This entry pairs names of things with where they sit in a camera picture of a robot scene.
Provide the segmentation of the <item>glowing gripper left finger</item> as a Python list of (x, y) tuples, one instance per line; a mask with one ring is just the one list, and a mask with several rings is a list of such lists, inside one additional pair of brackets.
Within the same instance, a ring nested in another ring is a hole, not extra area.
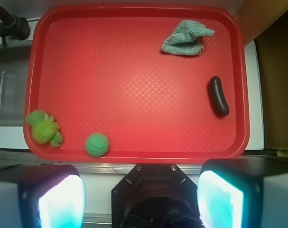
[(80, 228), (84, 211), (73, 165), (0, 165), (0, 228)]

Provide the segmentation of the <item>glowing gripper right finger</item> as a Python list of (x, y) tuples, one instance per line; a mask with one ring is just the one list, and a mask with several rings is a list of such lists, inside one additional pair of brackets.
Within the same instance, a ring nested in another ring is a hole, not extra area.
[(288, 158), (210, 159), (197, 203), (206, 228), (288, 228)]

